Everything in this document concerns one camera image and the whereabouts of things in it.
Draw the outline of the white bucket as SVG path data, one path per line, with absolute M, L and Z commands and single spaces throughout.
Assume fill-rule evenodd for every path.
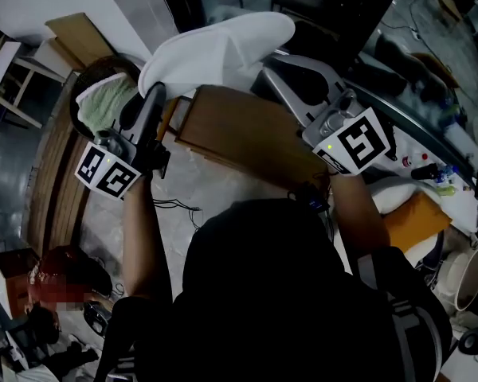
M 445 307 L 467 310 L 478 296 L 478 248 L 447 254 L 434 290 Z

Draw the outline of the brown cardboard sheet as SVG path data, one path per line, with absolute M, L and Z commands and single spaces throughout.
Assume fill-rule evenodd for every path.
M 72 70 L 83 71 L 94 61 L 114 54 L 112 47 L 85 13 L 48 20 L 45 25 L 55 35 L 49 45 Z

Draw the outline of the white table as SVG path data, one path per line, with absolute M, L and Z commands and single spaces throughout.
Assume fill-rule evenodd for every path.
M 61 85 L 65 78 L 40 64 L 32 57 L 22 54 L 19 41 L 6 36 L 0 39 L 0 111 L 12 113 L 28 125 L 41 129 L 43 125 L 20 109 L 22 97 L 35 74 L 54 80 Z

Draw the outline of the wooden shelf table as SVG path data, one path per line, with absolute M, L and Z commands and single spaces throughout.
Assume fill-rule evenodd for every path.
M 314 185 L 327 164 L 312 153 L 296 119 L 278 103 L 231 88 L 200 87 L 175 141 L 205 158 L 286 190 Z

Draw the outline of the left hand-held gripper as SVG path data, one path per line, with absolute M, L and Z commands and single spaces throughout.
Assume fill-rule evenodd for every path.
M 122 130 L 131 129 L 137 120 L 137 139 L 125 131 L 98 131 L 87 144 L 76 167 L 75 176 L 87 188 L 113 200 L 122 200 L 142 176 L 152 173 L 165 177 L 170 151 L 156 139 L 162 120 L 167 90 L 156 83 L 143 97 L 136 93 L 119 117 Z

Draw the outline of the person's left forearm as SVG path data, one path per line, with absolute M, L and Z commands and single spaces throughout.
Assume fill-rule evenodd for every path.
M 123 201 L 122 277 L 129 296 L 171 304 L 167 257 L 151 192 L 152 177 L 140 177 Z

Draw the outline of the black small device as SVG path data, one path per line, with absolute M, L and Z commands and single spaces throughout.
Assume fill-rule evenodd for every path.
M 330 205 L 326 198 L 315 185 L 306 181 L 293 191 L 289 191 L 287 197 L 306 207 L 316 214 L 328 212 Z

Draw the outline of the black grey striped bag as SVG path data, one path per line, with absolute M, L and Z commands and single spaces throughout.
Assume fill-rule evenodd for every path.
M 375 382 L 437 382 L 449 355 L 449 317 L 421 274 L 397 248 L 358 259 L 370 301 L 367 369 Z

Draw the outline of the white slipper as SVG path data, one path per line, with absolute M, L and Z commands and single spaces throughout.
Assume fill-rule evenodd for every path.
M 254 12 L 163 42 L 141 70 L 141 96 L 158 82 L 173 99 L 203 85 L 249 92 L 262 69 L 261 61 L 288 42 L 294 21 L 277 12 Z

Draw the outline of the clear plastic bottle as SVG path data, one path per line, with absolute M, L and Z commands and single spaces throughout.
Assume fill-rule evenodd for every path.
M 446 165 L 438 169 L 437 176 L 434 181 L 437 184 L 448 182 L 450 178 L 457 172 L 457 167 L 453 165 Z

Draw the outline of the green towel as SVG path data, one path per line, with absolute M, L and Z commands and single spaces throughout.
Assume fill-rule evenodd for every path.
M 125 72 L 116 73 L 80 93 L 77 119 L 95 135 L 112 127 L 127 102 L 138 94 L 137 84 Z

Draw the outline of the white fluffy chair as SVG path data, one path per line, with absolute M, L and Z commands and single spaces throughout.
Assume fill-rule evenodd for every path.
M 370 185 L 370 191 L 382 217 L 404 204 L 417 192 L 425 193 L 441 207 L 441 197 L 431 185 L 409 178 L 387 177 Z M 415 267 L 434 249 L 437 235 L 410 248 L 407 252 L 402 251 L 412 266 Z

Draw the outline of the person's right forearm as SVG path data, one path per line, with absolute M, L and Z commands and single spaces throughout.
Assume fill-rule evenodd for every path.
M 357 261 L 390 246 L 390 236 L 361 176 L 330 175 L 335 217 L 347 256 Z

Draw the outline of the person's black clothing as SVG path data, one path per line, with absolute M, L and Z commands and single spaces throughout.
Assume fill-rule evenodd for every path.
M 403 382 L 387 308 L 347 274 L 322 220 L 242 201 L 193 236 L 173 302 L 112 312 L 95 382 L 132 355 L 138 382 Z

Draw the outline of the black round chair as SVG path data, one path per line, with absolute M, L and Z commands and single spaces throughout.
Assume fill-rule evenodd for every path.
M 116 73 L 125 72 L 135 83 L 138 82 L 140 69 L 125 56 L 108 56 L 92 62 L 77 78 L 70 93 L 69 112 L 75 130 L 86 139 L 92 141 L 92 132 L 77 118 L 79 110 L 76 97 L 85 89 L 90 88 L 106 77 Z

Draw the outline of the black cylindrical object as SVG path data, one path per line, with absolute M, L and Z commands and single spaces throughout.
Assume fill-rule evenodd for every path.
M 435 180 L 439 175 L 439 168 L 437 164 L 431 163 L 427 166 L 418 167 L 413 169 L 410 173 L 410 176 L 414 180 L 424 181 L 424 180 Z

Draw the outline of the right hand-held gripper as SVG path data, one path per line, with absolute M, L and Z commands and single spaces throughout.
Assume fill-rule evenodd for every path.
M 281 103 L 304 127 L 302 139 L 312 153 L 344 176 L 356 176 L 386 154 L 390 144 L 374 110 L 344 89 L 328 64 L 299 55 L 273 55 L 262 74 Z

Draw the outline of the orange pillow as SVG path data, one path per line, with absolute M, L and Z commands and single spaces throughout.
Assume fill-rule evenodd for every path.
M 452 219 L 428 195 L 417 192 L 404 204 L 387 213 L 383 221 L 391 245 L 407 252 L 445 230 Z

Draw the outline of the curved wooden platform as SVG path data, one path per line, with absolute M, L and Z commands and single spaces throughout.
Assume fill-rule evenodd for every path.
M 64 103 L 41 152 L 26 225 L 25 241 L 39 257 L 57 246 L 79 243 L 89 190 L 75 172 L 87 144 Z

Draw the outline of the brown wooden box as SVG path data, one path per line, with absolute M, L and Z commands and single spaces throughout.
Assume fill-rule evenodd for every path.
M 24 314 L 27 277 L 37 261 L 32 248 L 0 252 L 0 304 L 10 319 Z

